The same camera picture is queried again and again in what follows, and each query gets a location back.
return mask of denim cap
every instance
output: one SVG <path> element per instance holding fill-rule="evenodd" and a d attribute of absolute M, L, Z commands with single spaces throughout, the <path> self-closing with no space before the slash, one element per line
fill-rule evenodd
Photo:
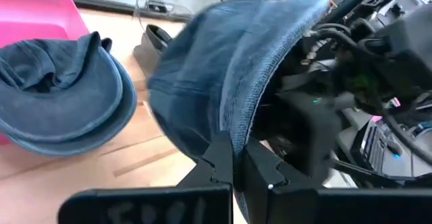
<path fill-rule="evenodd" d="M 0 49 L 0 129 L 47 155 L 88 152 L 110 140 L 136 108 L 133 83 L 99 34 L 24 40 Z"/>
<path fill-rule="evenodd" d="M 266 85 L 329 4 L 229 0 L 198 14 L 162 54 L 148 81 L 150 106 L 167 137 L 197 161 L 218 132 L 228 131 L 238 164 Z M 236 198 L 247 219 L 244 196 Z"/>

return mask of wooden surface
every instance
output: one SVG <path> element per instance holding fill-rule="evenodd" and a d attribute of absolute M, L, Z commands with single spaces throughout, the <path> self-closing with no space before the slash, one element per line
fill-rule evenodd
<path fill-rule="evenodd" d="M 144 74 L 132 56 L 143 32 L 138 20 L 81 10 L 90 31 L 113 39 L 112 55 L 128 71 L 145 100 Z M 175 36 L 183 24 L 145 20 Z M 194 163 L 163 136 L 146 102 L 128 126 L 100 149 L 72 158 L 37 155 L 13 144 L 0 146 L 0 224 L 56 223 L 60 204 L 89 188 L 174 186 Z M 238 209 L 235 223 L 245 223 Z"/>

